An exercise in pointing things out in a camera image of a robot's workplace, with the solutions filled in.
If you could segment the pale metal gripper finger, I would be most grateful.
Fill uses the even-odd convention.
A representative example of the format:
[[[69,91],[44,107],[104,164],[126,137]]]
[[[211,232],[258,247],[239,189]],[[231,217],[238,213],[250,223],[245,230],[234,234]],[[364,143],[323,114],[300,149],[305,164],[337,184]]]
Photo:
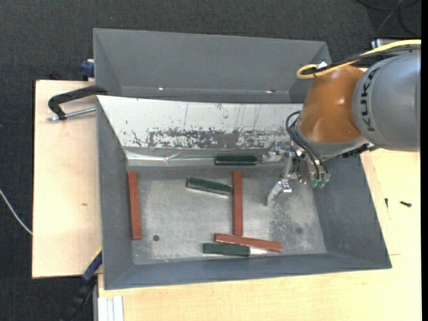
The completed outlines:
[[[278,181],[267,195],[266,205],[273,207],[275,204],[287,199],[292,193],[289,182]]]
[[[269,148],[263,154],[263,162],[280,162],[286,157],[286,149],[284,148]]]

